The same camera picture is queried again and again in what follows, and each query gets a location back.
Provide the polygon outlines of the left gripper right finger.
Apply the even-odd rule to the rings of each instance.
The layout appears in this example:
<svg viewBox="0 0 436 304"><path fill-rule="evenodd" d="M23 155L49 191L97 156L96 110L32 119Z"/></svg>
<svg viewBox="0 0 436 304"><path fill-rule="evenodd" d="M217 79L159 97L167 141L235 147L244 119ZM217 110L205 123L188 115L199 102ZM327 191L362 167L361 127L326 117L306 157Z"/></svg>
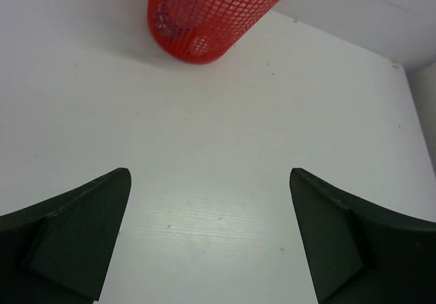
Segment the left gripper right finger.
<svg viewBox="0 0 436 304"><path fill-rule="evenodd" d="M292 169L290 191L318 303L435 302L435 223L302 168Z"/></svg>

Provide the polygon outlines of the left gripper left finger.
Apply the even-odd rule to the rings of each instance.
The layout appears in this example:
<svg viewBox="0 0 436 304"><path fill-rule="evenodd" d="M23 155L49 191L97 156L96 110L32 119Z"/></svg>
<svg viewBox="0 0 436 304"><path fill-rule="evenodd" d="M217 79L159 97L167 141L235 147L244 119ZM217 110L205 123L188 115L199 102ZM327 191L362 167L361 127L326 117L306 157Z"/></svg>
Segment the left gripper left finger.
<svg viewBox="0 0 436 304"><path fill-rule="evenodd" d="M130 171L117 168L1 216L1 302L98 301L130 190Z"/></svg>

